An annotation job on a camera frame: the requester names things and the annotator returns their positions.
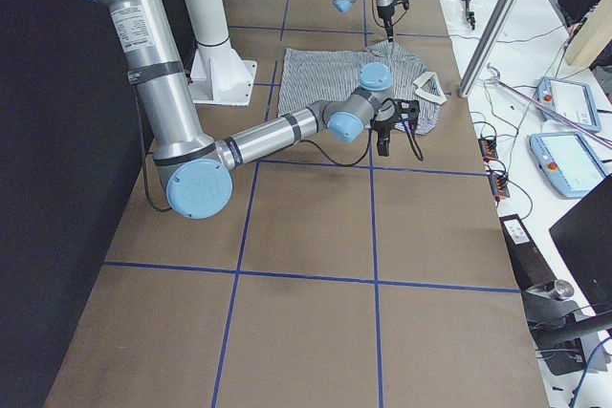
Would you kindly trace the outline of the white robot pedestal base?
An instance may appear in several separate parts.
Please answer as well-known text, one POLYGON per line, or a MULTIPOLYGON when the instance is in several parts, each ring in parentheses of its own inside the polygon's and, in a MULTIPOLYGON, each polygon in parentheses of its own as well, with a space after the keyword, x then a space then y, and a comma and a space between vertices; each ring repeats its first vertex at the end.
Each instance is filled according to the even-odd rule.
POLYGON ((231 46, 222 0, 185 0, 197 51, 189 90, 196 103, 247 106, 257 63, 231 46))

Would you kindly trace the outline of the beige wooden board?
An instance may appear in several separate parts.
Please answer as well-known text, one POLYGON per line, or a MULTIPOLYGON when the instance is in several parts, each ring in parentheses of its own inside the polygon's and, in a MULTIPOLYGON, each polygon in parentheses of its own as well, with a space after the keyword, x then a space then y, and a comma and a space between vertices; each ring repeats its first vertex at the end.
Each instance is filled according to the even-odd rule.
POLYGON ((601 0, 569 44, 565 60, 568 65, 589 67, 611 41, 612 0, 601 0))

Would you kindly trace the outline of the black power strip box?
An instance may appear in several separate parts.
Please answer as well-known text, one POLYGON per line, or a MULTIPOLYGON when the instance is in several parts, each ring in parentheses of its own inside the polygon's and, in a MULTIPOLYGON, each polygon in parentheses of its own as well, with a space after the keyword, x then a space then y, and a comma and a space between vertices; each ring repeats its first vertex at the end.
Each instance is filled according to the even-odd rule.
POLYGON ((499 218, 512 263, 516 283, 521 290, 557 279, 517 214, 499 218))

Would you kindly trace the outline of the orange connector block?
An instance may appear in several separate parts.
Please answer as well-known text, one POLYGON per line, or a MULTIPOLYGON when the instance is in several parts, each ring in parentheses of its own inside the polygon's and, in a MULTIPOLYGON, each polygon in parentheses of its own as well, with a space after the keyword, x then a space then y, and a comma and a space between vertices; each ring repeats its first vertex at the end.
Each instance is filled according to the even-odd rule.
POLYGON ((488 179, 490 188, 492 190, 492 195, 497 202, 510 197, 508 179, 506 176, 491 171, 488 174, 488 179))
POLYGON ((496 138, 480 137, 478 139, 478 145, 484 162, 498 160, 496 138))

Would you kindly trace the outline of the black monitor corner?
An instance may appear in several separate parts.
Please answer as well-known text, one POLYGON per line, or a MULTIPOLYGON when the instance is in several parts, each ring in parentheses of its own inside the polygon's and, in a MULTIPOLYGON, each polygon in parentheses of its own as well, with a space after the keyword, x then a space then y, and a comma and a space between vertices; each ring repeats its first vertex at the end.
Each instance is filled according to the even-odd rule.
POLYGON ((607 176, 549 230, 590 304, 611 304, 611 177, 607 176))

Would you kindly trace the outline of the lower orange connector block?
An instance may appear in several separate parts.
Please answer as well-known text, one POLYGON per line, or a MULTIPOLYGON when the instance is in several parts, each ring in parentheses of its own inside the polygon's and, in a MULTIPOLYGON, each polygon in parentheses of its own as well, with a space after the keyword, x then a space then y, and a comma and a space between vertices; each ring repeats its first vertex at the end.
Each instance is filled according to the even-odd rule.
POLYGON ((490 188, 492 190, 492 195, 497 202, 510 197, 508 179, 506 176, 491 171, 488 174, 488 179, 490 188))

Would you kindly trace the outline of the lower blue teach pendant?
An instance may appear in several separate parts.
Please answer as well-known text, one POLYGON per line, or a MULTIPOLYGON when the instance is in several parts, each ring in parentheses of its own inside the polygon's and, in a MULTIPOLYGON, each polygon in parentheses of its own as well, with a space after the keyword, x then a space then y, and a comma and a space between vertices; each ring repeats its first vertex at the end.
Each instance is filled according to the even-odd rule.
POLYGON ((607 176, 605 166, 579 132, 532 134, 529 146, 544 176, 563 198, 582 198, 607 176))

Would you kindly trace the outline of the upper blue teach pendant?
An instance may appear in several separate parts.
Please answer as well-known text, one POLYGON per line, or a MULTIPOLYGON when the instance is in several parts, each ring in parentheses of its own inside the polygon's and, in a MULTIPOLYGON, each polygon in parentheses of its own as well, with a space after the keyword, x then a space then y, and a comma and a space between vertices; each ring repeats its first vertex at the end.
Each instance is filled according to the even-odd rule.
POLYGON ((601 121, 588 84, 544 76, 537 87, 537 100, 590 132, 601 131, 601 121))

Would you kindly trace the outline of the aluminium frame post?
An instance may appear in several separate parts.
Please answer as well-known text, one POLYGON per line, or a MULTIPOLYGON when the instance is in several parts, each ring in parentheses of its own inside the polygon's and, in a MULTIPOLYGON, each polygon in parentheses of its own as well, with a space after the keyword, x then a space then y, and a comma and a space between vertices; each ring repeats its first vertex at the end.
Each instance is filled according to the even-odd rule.
POLYGON ((478 42, 470 63, 461 80, 458 95, 467 97, 473 88, 477 77, 487 64, 487 60, 501 33, 517 0, 498 0, 490 17, 489 22, 478 42))

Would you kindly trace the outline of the blue white striped polo shirt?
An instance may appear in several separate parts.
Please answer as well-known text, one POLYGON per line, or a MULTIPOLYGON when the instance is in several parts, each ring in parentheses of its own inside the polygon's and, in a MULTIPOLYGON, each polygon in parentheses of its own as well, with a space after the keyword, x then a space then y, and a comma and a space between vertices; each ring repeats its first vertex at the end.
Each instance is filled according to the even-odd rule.
POLYGON ((341 100, 358 86, 361 68, 371 62, 387 65, 398 99, 416 99, 420 115, 416 133, 434 129, 441 106, 416 94, 414 80, 428 71, 423 59, 399 44, 386 41, 362 51, 304 51, 288 48, 283 60, 278 113, 303 109, 316 100, 341 100))

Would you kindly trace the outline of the blue teach pendant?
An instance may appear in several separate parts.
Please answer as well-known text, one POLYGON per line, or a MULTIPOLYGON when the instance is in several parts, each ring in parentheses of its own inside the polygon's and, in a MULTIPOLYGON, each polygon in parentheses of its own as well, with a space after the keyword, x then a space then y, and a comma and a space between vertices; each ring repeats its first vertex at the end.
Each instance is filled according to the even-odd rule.
POLYGON ((601 131, 601 121, 588 84, 544 76, 537 87, 537 100, 590 132, 601 131))
POLYGON ((529 146, 544 176, 563 198, 582 198, 607 176, 605 166, 579 132, 532 134, 529 146))

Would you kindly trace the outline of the upper orange connector block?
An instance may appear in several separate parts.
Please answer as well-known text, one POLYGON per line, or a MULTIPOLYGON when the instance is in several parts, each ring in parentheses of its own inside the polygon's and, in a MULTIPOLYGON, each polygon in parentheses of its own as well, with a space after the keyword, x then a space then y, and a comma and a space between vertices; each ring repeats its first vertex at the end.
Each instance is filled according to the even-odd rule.
POLYGON ((498 160, 496 138, 480 137, 478 139, 478 145, 484 162, 498 160))

